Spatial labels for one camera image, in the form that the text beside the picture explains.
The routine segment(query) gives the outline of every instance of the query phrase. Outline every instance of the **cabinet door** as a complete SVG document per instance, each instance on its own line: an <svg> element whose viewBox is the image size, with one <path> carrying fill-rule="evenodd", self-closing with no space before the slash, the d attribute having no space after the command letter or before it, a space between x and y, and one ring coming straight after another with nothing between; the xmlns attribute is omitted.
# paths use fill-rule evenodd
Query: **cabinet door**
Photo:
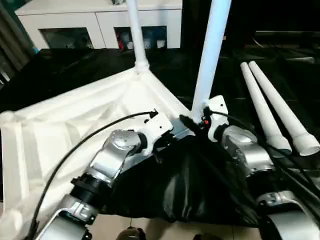
<svg viewBox="0 0 320 240"><path fill-rule="evenodd" d="M48 48L102 49L106 47L94 12L20 15L18 17L39 50Z"/></svg>
<svg viewBox="0 0 320 240"><path fill-rule="evenodd" d="M181 12L181 9L139 11L144 45L158 44L158 48L180 48ZM96 16L107 48L122 48L122 45L126 46L126 41L130 42L130 19L127 11L97 12Z"/></svg>

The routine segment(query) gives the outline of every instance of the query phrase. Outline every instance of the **white pole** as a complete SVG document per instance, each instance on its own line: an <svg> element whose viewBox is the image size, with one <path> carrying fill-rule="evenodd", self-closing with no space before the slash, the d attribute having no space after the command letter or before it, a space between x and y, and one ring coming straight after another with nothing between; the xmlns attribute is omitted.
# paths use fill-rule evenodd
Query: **white pole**
<svg viewBox="0 0 320 240"><path fill-rule="evenodd" d="M282 135L277 122L274 119L274 116L272 115L268 104L254 76L252 75L252 72L249 69L248 64L246 62L243 62L241 63L240 67L267 142L273 147L284 151L286 154L291 154L292 149L290 147L290 144L288 140ZM272 151L272 155L276 158L283 157L276 151Z"/></svg>
<svg viewBox="0 0 320 240"><path fill-rule="evenodd" d="M305 127L302 125L275 87L271 84L256 62L251 61L249 63L249 67L276 113L281 118L285 128L290 133L293 144L299 154L301 156L308 156L319 152L320 144L317 139L307 132Z"/></svg>
<svg viewBox="0 0 320 240"><path fill-rule="evenodd" d="M196 123L201 122L204 103L210 98L230 5L231 0L212 0L211 3L191 111Z"/></svg>
<svg viewBox="0 0 320 240"><path fill-rule="evenodd" d="M146 57L142 30L139 25L137 0L127 0L126 4L128 6L131 36L134 46L135 68L137 72L140 73L149 69L149 63Z"/></svg>

